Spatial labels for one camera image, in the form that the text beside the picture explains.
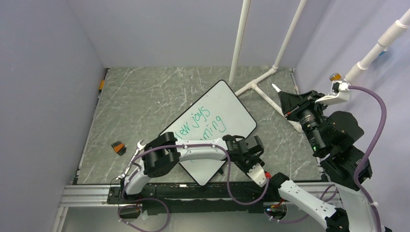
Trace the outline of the white marker pen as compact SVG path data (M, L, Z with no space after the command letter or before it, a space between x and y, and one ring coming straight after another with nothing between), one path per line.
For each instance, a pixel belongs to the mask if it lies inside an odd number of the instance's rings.
M281 92L281 89L278 86L276 86L275 84L271 84L271 85L277 93Z

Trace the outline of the white whiteboard black frame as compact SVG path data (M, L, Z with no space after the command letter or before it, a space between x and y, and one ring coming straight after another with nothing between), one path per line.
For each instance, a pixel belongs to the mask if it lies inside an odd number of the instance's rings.
M183 140L210 140L224 135L248 137L257 122L228 84L220 80L162 131ZM197 183L201 186L218 175L225 161L200 159L176 165L160 183Z

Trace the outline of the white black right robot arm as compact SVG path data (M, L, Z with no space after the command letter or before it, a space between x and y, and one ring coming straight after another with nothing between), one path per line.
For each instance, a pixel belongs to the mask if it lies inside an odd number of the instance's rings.
M320 158L325 174L338 189L343 206L330 205L277 173L269 181L266 194L277 201L283 198L314 218L328 232L386 232L377 207L363 189L372 177L365 153L354 146L364 135L355 117L344 111L325 116L319 102L323 94L314 90L304 94L279 91L284 117L300 123L314 157Z

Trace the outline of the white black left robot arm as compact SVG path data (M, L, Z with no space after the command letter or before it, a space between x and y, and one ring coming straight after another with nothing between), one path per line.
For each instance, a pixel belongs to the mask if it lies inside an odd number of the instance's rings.
M136 169L123 178L119 195L125 202L132 203L151 179L167 175L180 162L206 159L230 161L255 184L264 187L268 180L260 158L263 152L258 136L246 139L224 135L211 140L183 140L173 132L166 132L136 153L131 160Z

